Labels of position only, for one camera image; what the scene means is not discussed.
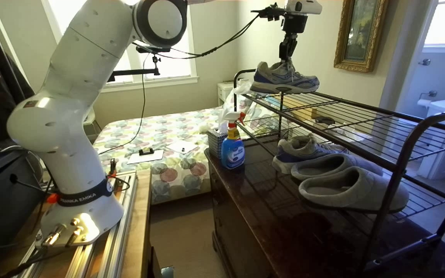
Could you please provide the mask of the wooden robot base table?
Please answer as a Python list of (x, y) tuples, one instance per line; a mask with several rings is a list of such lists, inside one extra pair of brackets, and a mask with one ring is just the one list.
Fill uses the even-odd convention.
[(118, 192), (121, 220), (94, 243), (50, 248), (13, 278), (146, 278), (149, 264), (148, 169), (120, 172), (129, 186)]

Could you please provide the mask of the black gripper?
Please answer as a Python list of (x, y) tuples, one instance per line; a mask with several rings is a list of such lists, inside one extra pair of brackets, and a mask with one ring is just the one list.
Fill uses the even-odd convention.
[(279, 43), (279, 58), (288, 61), (296, 46), (296, 36), (304, 30), (307, 15), (319, 13), (322, 6), (316, 0), (287, 0), (282, 12), (284, 38)]

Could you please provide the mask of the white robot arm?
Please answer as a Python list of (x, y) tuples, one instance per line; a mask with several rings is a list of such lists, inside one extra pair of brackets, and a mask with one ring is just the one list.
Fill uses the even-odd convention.
[(98, 155), (83, 131), (87, 108), (126, 46), (176, 44), (186, 6), (206, 0), (86, 0), (53, 49), (38, 92), (19, 101), (6, 129), (13, 142), (43, 159), (58, 200), (41, 217), (43, 245), (95, 240), (121, 217)]

